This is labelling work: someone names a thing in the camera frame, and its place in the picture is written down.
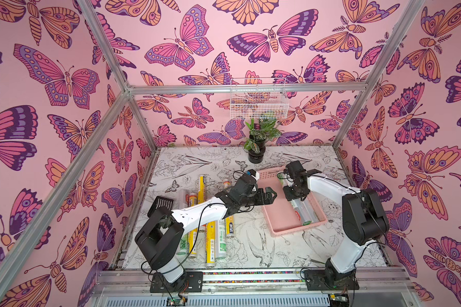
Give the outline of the white green 300 wrap roll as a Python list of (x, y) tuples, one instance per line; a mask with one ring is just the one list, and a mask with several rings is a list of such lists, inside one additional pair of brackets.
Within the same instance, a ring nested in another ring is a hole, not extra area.
[(287, 201), (291, 204), (296, 216), (298, 217), (299, 223), (301, 224), (300, 216), (296, 211), (296, 206), (297, 205), (295, 203), (295, 200), (301, 200), (301, 199), (300, 198), (295, 198), (295, 196), (293, 194), (292, 188), (290, 186), (290, 184), (293, 181), (285, 173), (278, 173), (277, 178), (279, 179), (280, 183), (282, 184), (283, 192), (284, 192), (284, 195), (285, 195)]

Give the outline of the pink perforated plastic basket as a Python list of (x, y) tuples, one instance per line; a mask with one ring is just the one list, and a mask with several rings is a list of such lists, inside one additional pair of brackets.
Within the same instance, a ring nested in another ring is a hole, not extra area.
[(278, 237), (324, 225), (327, 216), (313, 194), (309, 194), (304, 201), (286, 199), (283, 188), (288, 181), (282, 174), (283, 169), (275, 167), (259, 171), (258, 186), (271, 188), (277, 193), (272, 204), (263, 206), (271, 236)]

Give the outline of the clear white wrap roll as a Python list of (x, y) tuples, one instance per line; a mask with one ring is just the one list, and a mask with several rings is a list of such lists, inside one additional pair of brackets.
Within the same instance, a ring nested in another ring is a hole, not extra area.
[(295, 203), (297, 205), (296, 211), (300, 216), (300, 222), (303, 226), (318, 223), (320, 221), (308, 199), (305, 199), (304, 201), (295, 200)]

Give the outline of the yellow red wrap roll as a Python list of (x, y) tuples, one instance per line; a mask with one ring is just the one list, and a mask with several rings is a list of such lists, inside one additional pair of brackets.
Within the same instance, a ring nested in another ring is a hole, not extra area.
[[(224, 189), (230, 188), (231, 187), (231, 182), (230, 181), (225, 181), (224, 182)], [(225, 231), (226, 231), (226, 238), (232, 239), (235, 237), (235, 231), (234, 231), (234, 216), (229, 216), (225, 218)]]

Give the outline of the long yellow wrap roll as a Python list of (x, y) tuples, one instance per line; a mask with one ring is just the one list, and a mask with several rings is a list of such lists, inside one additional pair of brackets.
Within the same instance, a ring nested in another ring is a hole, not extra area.
[(204, 203), (206, 200), (205, 197), (205, 177), (200, 175), (198, 178), (198, 194), (197, 194), (198, 204)]

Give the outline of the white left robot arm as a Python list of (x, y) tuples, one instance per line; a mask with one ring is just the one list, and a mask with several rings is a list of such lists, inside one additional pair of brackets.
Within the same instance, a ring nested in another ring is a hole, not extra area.
[(182, 237), (201, 225), (224, 220), (245, 208), (271, 205), (277, 193), (259, 188), (259, 174), (244, 173), (237, 182), (209, 200), (181, 210), (156, 209), (135, 235), (135, 243), (150, 267), (151, 292), (183, 292), (192, 284), (183, 261), (177, 259)]

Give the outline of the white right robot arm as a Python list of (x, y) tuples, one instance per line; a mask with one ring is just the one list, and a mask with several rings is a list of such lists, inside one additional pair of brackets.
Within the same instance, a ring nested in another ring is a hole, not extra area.
[(344, 239), (338, 250), (325, 262), (323, 271), (306, 269), (303, 278), (309, 290), (357, 290), (357, 262), (367, 247), (377, 244), (389, 231), (389, 221), (378, 193), (371, 188), (344, 185), (321, 174), (306, 170), (293, 161), (283, 171), (283, 187), (288, 201), (305, 200), (311, 193), (342, 205)]

